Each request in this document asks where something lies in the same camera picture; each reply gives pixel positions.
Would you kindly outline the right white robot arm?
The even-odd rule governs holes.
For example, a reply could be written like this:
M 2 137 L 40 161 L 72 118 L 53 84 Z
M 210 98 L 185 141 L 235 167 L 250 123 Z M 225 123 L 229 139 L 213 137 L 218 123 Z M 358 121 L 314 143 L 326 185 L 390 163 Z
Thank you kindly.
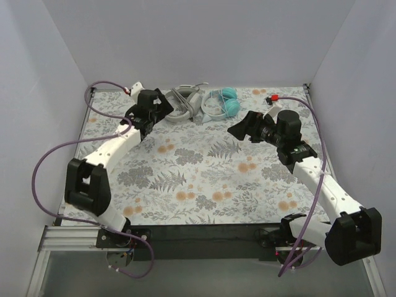
M 281 220 L 280 238 L 287 246 L 307 241 L 323 248 L 339 266 L 380 253 L 382 216 L 375 208 L 363 207 L 322 170 L 324 164 L 301 136 L 301 121 L 295 111 L 283 110 L 273 119 L 269 114 L 249 111 L 228 128 L 238 140 L 266 142 L 277 149 L 278 159 L 313 194 L 329 222 L 311 220 L 296 213 Z

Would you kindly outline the teal white headphones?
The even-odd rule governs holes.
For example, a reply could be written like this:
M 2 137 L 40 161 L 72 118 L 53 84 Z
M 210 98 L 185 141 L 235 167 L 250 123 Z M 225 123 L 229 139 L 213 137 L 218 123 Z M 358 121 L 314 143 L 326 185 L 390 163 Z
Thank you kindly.
M 205 110 L 206 101 L 209 98 L 213 98 L 214 94 L 217 94 L 217 98 L 221 103 L 221 114 L 210 114 Z M 203 112 L 202 123 L 208 123 L 210 121 L 221 121 L 226 118 L 235 117 L 241 109 L 241 104 L 238 101 L 238 94 L 235 89 L 226 87 L 221 90 L 214 90 L 206 93 L 201 101 L 201 110 Z

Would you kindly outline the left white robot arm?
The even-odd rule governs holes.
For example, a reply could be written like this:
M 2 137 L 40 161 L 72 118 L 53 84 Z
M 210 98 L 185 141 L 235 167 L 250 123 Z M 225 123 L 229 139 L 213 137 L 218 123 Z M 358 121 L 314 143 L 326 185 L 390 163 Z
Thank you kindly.
M 111 203 L 108 174 L 115 165 L 153 130 L 154 125 L 173 111 L 160 89 L 133 91 L 137 103 L 120 121 L 114 137 L 83 159 L 67 165 L 64 199 L 66 203 L 89 214 L 97 223 L 112 229 L 110 240 L 126 247 L 132 239 L 129 220 Z

